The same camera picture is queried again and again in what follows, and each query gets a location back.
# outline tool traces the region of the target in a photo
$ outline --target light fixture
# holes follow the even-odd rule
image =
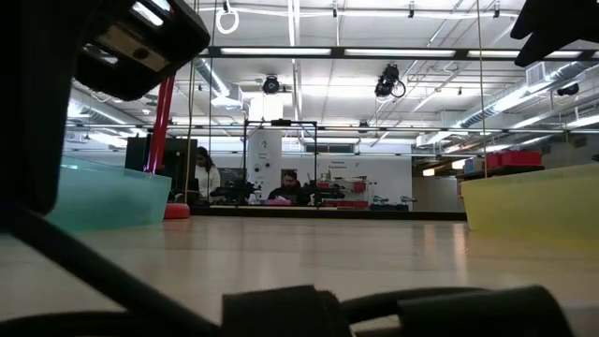
[[[585,126],[585,125],[593,125],[595,123],[599,123],[599,115],[580,118],[577,121],[568,123],[568,128],[581,127],[581,126]]]
[[[145,7],[139,2],[133,4],[132,8],[137,13],[139,13],[139,15],[141,15],[145,20],[147,20],[149,23],[155,26],[161,26],[162,23],[164,23],[162,19],[160,19],[156,14],[154,14],[151,10],[149,10],[147,7]]]
[[[453,57],[453,50],[346,49],[346,56]]]
[[[491,145],[491,146],[487,146],[487,152],[497,152],[497,151],[501,151],[503,149],[507,149],[509,147],[514,146],[514,144],[503,144],[503,145]]]
[[[423,170],[422,175],[425,177],[432,177],[434,175],[434,168],[429,168],[429,169]]]
[[[330,55],[329,48],[221,48],[223,55]]]
[[[546,58],[566,58],[566,57],[579,57],[582,51],[554,51],[547,55]]]
[[[534,117],[531,117],[529,119],[525,119],[522,122],[516,123],[514,126],[512,126],[512,128],[521,128],[521,127],[524,127],[524,126],[532,125],[532,124],[535,124],[536,122],[538,122],[540,120],[541,120],[541,117],[534,116]]]
[[[497,58],[512,58],[519,54],[519,51],[468,51],[468,57],[497,57]]]
[[[466,165],[466,159],[458,160],[458,161],[451,163],[451,168],[452,169],[463,169],[464,165]]]
[[[110,135],[106,135],[106,134],[96,134],[96,133],[91,133],[88,135],[90,139],[93,139],[95,141],[107,144],[107,145],[112,145],[114,147],[118,147],[118,148],[123,148],[127,146],[127,141],[124,139],[120,139],[118,137],[114,137],[114,136],[110,136]]]

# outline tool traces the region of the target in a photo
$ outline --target wooden floor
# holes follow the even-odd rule
[[[138,278],[218,321],[223,293],[315,284],[341,299],[420,286],[547,286],[599,300],[599,254],[497,241],[441,222],[193,217],[76,236]],[[19,242],[0,238],[0,319],[115,309]]]

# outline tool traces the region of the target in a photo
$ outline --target red stool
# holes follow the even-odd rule
[[[187,219],[189,218],[189,206],[180,203],[168,203],[165,211],[165,219]]]

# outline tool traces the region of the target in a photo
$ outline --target security camera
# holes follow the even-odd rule
[[[262,84],[262,91],[266,95],[273,95],[279,92],[281,83],[277,80],[276,75],[269,75],[266,77],[264,84]]]

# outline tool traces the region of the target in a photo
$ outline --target red box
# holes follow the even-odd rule
[[[541,166],[541,153],[512,151],[501,154],[502,166]]]
[[[497,168],[502,165],[501,154],[487,154],[487,169]]]

